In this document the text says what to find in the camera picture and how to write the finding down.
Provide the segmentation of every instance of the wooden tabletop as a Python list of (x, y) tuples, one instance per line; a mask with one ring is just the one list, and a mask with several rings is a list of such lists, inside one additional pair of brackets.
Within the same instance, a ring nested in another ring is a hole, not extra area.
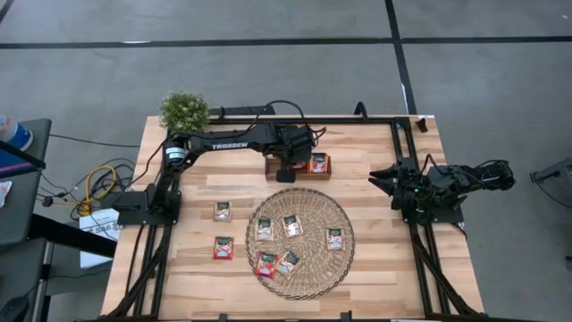
[[(245, 127), (216, 125), (210, 130)], [(419, 159), (424, 160), (425, 154), (431, 153), (438, 163), (444, 163), (435, 120), (428, 119), (427, 127), (427, 133), (413, 129)], [(360, 124), (327, 128), (315, 151), (332, 156), (330, 181), (267, 182), (264, 158), (246, 149), (206, 153), (183, 174), (183, 203), (179, 223), (172, 231), (161, 319), (218, 318), (220, 313), (229, 314), (229, 318), (338, 318), (340, 312), (348, 310), (352, 310), (354, 318), (424, 316), (408, 227), (402, 223), (400, 212), (390, 209), (391, 199), (367, 181), (370, 171), (395, 162), (390, 127)], [(143, 172), (164, 137), (158, 118), (149, 117), (136, 176)], [(148, 173), (134, 188), (143, 190), (152, 182), (159, 165), (160, 157), (155, 157)], [(348, 214), (356, 238), (356, 253), (348, 276), (338, 287), (310, 301), (286, 301), (266, 290), (253, 276), (244, 244), (248, 219), (256, 207), (273, 193), (292, 186), (316, 189), (336, 199)], [(216, 200), (232, 201), (231, 223), (213, 222)], [(482, 310), (465, 237), (451, 225), (433, 227), (444, 274), (470, 306)], [(138, 230), (132, 226), (122, 231), (102, 314), (114, 309), (125, 294)], [(139, 275), (146, 234), (147, 229), (141, 237), (132, 281)], [(212, 259), (215, 236), (220, 235), (234, 237), (233, 260)], [(434, 281), (427, 274), (433, 310), (438, 311)], [(153, 287), (147, 287), (144, 313), (149, 312), (152, 291)]]

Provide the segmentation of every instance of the white paper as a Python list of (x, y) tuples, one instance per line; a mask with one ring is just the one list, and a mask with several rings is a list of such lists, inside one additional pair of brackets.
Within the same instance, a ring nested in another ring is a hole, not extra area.
[[(80, 229), (84, 232), (94, 233), (98, 236), (119, 240), (120, 229), (117, 225), (119, 213), (111, 208), (94, 212), (91, 216), (80, 217)], [(112, 260), (104, 256), (95, 255), (86, 251), (80, 252), (80, 267), (90, 268)]]

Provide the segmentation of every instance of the green plant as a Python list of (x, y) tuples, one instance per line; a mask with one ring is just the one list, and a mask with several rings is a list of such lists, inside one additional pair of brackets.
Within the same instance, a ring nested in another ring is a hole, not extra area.
[(172, 91), (159, 110), (161, 126), (169, 131), (203, 131), (208, 125), (208, 104), (202, 95)]

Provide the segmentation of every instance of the red snack packet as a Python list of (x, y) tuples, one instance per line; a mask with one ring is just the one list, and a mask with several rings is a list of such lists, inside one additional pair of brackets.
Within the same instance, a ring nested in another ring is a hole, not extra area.
[(257, 275), (274, 278), (274, 265), (277, 261), (278, 255), (259, 251), (257, 260)]
[(232, 249), (234, 248), (233, 237), (214, 238), (214, 259), (232, 259)]

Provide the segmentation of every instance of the wicker basket tray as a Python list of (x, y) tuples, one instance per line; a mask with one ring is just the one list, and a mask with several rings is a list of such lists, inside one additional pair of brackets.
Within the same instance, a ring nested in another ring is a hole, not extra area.
[[(287, 238), (282, 218), (297, 215), (303, 229), (300, 236)], [(255, 241), (257, 219), (271, 218), (272, 241)], [(326, 229), (344, 232), (344, 250), (328, 250)], [(268, 251), (281, 255), (288, 250), (300, 264), (290, 280), (276, 272), (274, 279), (257, 276), (271, 292), (291, 300), (313, 299), (337, 286), (348, 274), (354, 258), (354, 231), (341, 206), (320, 191), (304, 188), (286, 189), (265, 200), (250, 218), (246, 234), (248, 262), (256, 269), (257, 253)]]

